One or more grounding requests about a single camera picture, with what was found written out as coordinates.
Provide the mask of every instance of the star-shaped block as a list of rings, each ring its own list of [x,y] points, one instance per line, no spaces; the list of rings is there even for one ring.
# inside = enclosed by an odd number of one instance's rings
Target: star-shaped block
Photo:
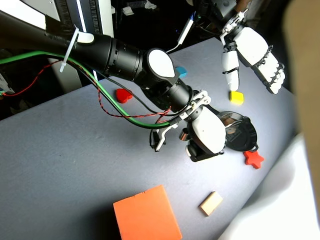
[[[252,165],[255,169],[261,168],[261,162],[265,159],[259,155],[258,151],[245,151],[243,154],[245,156],[245,164]]]

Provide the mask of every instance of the white cable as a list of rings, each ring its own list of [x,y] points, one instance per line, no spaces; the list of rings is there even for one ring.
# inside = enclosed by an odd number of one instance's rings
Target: white cable
[[[175,50],[177,47],[179,47],[180,46],[180,43],[178,43],[178,45],[177,46],[175,46],[174,48],[172,48],[172,49],[170,49],[170,50],[168,50],[168,51],[166,51],[166,53],[168,54],[169,52],[171,52],[171,51],[173,51],[173,50]]]
[[[72,36],[72,38],[71,38],[69,47],[68,47],[68,49],[67,49],[67,51],[66,51],[66,53],[65,53],[63,62],[61,63],[60,73],[62,73],[62,72],[64,71],[64,68],[65,68],[65,66],[67,65],[67,60],[68,60],[68,58],[69,58],[69,55],[70,55],[70,53],[71,53],[71,50],[72,50],[75,42],[76,42],[78,33],[79,33],[79,28],[75,27],[75,31],[74,31],[73,36]]]

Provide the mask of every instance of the white zip tie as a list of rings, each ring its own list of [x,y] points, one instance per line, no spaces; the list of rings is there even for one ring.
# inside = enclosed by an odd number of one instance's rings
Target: white zip tie
[[[64,71],[64,68],[65,66],[67,65],[67,60],[69,58],[69,55],[71,53],[71,50],[76,42],[76,39],[77,39],[77,36],[79,34],[79,28],[77,28],[75,26],[75,30],[74,30],[74,33],[73,33],[73,36],[71,38],[71,41],[70,41],[70,44],[68,46],[68,49],[66,50],[66,53],[65,53],[65,56],[64,56],[64,59],[63,59],[63,62],[61,63],[61,67],[60,67],[60,73],[62,73]]]

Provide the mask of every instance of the orange box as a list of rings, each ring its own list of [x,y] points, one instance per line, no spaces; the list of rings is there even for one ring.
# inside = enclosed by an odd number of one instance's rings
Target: orange box
[[[113,204],[122,240],[180,240],[174,212],[163,185]]]

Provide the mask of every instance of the gray table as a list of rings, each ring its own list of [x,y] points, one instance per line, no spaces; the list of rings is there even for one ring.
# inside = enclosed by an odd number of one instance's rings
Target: gray table
[[[217,239],[286,148],[296,127],[293,95],[285,89],[271,95],[243,65],[239,91],[245,103],[231,104],[221,73],[221,52],[221,43],[210,39],[171,57],[176,66],[188,70],[187,84],[208,91],[213,107],[251,118],[259,153],[265,157],[261,169],[245,165],[243,154],[230,149],[192,162],[185,154],[186,143],[178,139],[183,124],[169,132],[167,145],[154,153],[148,130],[107,116],[95,88],[83,87],[0,122],[0,238],[117,239],[112,203],[162,184],[183,239]],[[134,84],[121,82],[142,95]],[[103,84],[112,92],[116,89],[109,82]],[[146,113],[135,100],[124,107],[132,114]],[[205,217],[198,206],[212,191],[224,200]]]

